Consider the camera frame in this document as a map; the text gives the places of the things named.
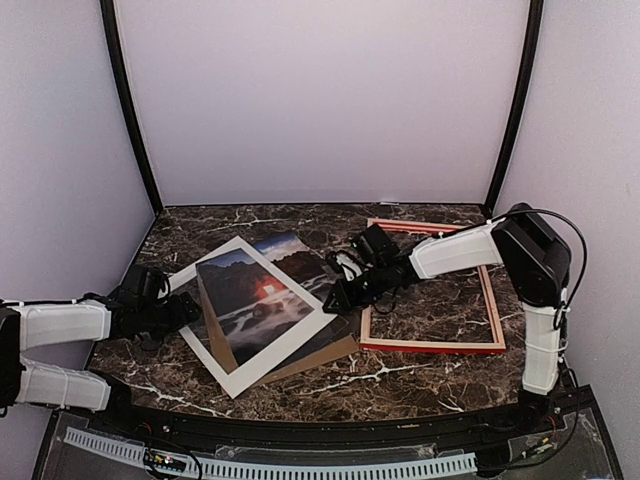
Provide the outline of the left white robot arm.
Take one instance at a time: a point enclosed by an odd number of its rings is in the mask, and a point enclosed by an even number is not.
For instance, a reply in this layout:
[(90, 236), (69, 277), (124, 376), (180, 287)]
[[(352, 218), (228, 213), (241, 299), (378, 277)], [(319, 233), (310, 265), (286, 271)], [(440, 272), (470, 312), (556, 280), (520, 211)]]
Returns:
[(134, 266), (110, 294), (78, 299), (1, 302), (1, 415), (17, 403), (101, 412), (120, 436), (141, 427), (128, 386), (104, 373), (69, 370), (24, 356), (36, 347), (79, 341), (132, 339), (160, 342), (201, 315), (188, 293), (171, 292), (156, 268)]

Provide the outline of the red wooden picture frame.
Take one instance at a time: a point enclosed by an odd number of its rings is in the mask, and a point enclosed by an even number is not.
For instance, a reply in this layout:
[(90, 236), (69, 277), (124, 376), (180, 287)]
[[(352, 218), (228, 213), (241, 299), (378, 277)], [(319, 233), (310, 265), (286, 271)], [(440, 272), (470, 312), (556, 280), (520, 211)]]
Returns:
[[(388, 232), (402, 232), (408, 234), (439, 234), (454, 232), (460, 226), (425, 223), (403, 220), (385, 220), (369, 218), (367, 226), (378, 225)], [(367, 307), (361, 313), (360, 347), (366, 350), (400, 351), (430, 354), (500, 354), (506, 350), (506, 343), (499, 319), (498, 308), (494, 297), (493, 288), (487, 268), (477, 268), (480, 285), (488, 313), (489, 326), (492, 333), (492, 341), (488, 343), (464, 343), (464, 342), (434, 342), (380, 339), (371, 336), (372, 308)]]

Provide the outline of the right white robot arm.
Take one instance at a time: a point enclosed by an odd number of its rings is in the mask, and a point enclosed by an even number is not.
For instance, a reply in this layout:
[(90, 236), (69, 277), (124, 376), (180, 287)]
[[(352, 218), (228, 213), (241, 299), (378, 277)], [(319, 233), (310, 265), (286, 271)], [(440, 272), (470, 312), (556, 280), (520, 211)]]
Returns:
[(350, 252), (327, 257), (338, 273), (323, 304), (325, 313), (346, 314), (439, 275), (483, 265), (505, 268), (525, 313), (522, 387), (549, 394), (563, 355), (566, 314), (580, 285), (570, 279), (569, 244), (546, 222), (550, 211), (521, 202), (506, 213), (454, 232), (431, 234), (402, 249), (378, 225), (351, 241)]

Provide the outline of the white mat board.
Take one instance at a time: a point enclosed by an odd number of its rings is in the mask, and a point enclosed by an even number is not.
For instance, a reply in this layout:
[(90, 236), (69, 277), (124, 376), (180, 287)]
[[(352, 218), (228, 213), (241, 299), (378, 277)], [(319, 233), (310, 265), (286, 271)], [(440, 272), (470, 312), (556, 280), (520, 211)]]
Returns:
[(289, 291), (297, 295), (311, 308), (311, 312), (303, 317), (290, 330), (283, 333), (278, 339), (275, 339), (271, 345), (267, 346), (261, 353), (258, 353), (255, 357), (230, 373), (225, 371), (223, 366), (212, 356), (210, 351), (201, 343), (189, 326), (185, 326), (179, 330), (180, 335), (198, 360), (232, 399), (235, 399), (242, 392), (261, 380), (272, 369), (297, 351), (337, 317), (336, 314), (324, 313), (323, 304), (317, 298), (298, 285), (291, 277), (283, 273), (239, 236), (229, 240), (196, 262), (170, 276), (169, 284), (171, 289), (175, 291), (177, 288), (195, 278), (196, 266), (200, 263), (235, 249), (240, 249), (245, 252), (255, 263), (259, 264), (269, 274), (283, 283)]

